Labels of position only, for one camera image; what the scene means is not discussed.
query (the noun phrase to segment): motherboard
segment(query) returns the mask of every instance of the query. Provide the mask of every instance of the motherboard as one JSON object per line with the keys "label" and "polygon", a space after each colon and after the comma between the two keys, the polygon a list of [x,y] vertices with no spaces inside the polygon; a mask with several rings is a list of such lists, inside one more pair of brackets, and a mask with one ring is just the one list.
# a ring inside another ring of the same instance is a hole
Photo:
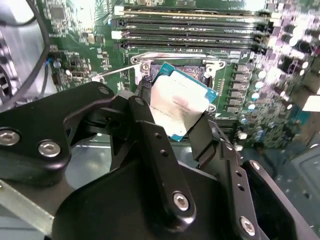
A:
{"label": "motherboard", "polygon": [[208,110],[239,151],[281,148],[319,112],[319,0],[36,2],[58,91],[134,92],[166,62],[218,93]]}

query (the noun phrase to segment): black robotic arm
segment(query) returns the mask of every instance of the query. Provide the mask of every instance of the black robotic arm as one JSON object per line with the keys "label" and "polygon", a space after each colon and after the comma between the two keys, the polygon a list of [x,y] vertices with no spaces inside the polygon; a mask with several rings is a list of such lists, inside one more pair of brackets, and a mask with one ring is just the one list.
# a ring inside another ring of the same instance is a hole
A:
{"label": "black robotic arm", "polygon": [[[28,195],[60,199],[50,217],[34,224],[53,240],[318,239],[266,171],[242,162],[206,112],[188,132],[199,169],[178,162],[148,96],[115,96],[91,82],[1,113],[0,203],[18,214],[10,196],[31,208]],[[71,148],[97,133],[112,136],[112,171],[59,197]],[[20,216],[36,222],[31,215]]]}

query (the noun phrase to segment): black plastic bracket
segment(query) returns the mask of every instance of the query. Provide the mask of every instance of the black plastic bracket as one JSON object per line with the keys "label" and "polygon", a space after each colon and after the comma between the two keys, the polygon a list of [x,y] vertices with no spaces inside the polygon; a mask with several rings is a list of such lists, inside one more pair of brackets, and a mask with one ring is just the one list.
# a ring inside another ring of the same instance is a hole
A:
{"label": "black plastic bracket", "polygon": [[[154,176],[167,227],[173,232],[183,232],[196,218],[196,205],[187,181],[166,131],[155,124],[148,103],[138,96],[128,101],[135,125],[132,130],[135,130],[142,159]],[[175,194],[184,196],[187,209],[175,204]]]}
{"label": "black plastic bracket", "polygon": [[[1,113],[0,130],[16,132],[19,141],[0,145],[0,178],[44,186],[60,181],[71,158],[71,146],[95,136],[82,128],[83,118],[109,107],[114,97],[105,85],[91,82]],[[44,141],[58,144],[59,154],[40,154]]]}

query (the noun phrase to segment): cpu label sticker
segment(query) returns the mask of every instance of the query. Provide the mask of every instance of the cpu label sticker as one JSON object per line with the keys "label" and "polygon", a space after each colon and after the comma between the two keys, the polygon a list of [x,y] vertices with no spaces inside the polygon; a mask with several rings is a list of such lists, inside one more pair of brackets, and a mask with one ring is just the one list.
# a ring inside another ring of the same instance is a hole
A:
{"label": "cpu label sticker", "polygon": [[155,123],[179,142],[216,96],[211,88],[165,63],[153,82],[150,109]]}

